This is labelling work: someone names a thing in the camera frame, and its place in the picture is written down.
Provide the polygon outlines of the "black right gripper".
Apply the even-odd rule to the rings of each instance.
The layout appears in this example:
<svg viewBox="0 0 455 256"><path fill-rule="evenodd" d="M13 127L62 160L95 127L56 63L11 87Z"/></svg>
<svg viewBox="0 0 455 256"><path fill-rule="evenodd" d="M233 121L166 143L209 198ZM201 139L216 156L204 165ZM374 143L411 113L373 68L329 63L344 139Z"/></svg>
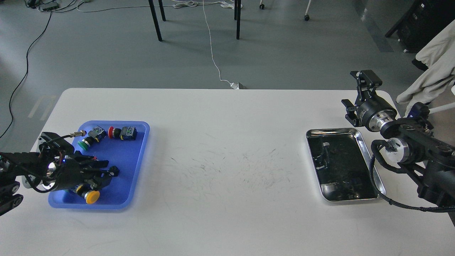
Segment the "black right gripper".
<svg viewBox="0 0 455 256"><path fill-rule="evenodd" d="M348 99L341 100L346 107L346 120L354 127L366 127L371 132L379 132L397 116L397 111L376 95L375 91L382 86L382 80L372 70L351 71L350 74L357 81L358 95L355 101L357 106Z"/></svg>

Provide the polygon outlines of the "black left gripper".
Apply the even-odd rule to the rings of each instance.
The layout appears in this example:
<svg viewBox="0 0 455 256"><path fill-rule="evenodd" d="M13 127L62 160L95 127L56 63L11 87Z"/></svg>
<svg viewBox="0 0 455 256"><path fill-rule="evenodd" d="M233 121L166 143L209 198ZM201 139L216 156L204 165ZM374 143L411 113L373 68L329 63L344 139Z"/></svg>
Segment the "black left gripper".
<svg viewBox="0 0 455 256"><path fill-rule="evenodd" d="M109 160L98 160L83 155L66 140L84 137L86 132L73 132L60 136L53 132L42 132L39 136L39 157L44 159L44 174L39 177L39 188L43 192L67 190L88 183L93 191L110 185L120 170L109 165Z"/></svg>

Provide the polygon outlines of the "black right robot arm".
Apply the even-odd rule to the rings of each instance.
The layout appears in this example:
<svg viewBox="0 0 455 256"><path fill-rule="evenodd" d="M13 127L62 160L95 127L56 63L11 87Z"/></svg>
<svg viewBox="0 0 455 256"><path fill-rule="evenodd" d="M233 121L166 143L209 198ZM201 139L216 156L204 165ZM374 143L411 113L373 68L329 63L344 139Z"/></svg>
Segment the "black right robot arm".
<svg viewBox="0 0 455 256"><path fill-rule="evenodd" d="M366 127L379 132L382 140L371 143L373 153L369 164L369 176L373 185L374 162L397 174L406 174L417 185L419 198L433 203L434 207L413 207L378 195L390 205L434 212L454 212L454 147L433 137L433 125L428 121L430 110L417 102L406 118L397 118L397 111L376 89L382 80L372 71L351 71L357 81L355 103L343 99L346 120L354 127Z"/></svg>

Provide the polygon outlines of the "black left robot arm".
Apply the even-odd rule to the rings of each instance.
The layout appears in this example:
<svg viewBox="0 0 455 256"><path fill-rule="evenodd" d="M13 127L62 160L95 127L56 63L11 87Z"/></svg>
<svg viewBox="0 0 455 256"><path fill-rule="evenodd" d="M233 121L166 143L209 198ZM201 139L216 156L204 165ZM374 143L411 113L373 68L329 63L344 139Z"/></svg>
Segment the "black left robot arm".
<svg viewBox="0 0 455 256"><path fill-rule="evenodd" d="M17 193L20 182L38 193L73 191L86 203L93 204L100 190L108 186L120 170L108 167L108 160L83 155L66 140L84 136L86 131L59 136L57 133L42 132L38 152L1 153L0 213L5 214L19 206L23 195Z"/></svg>

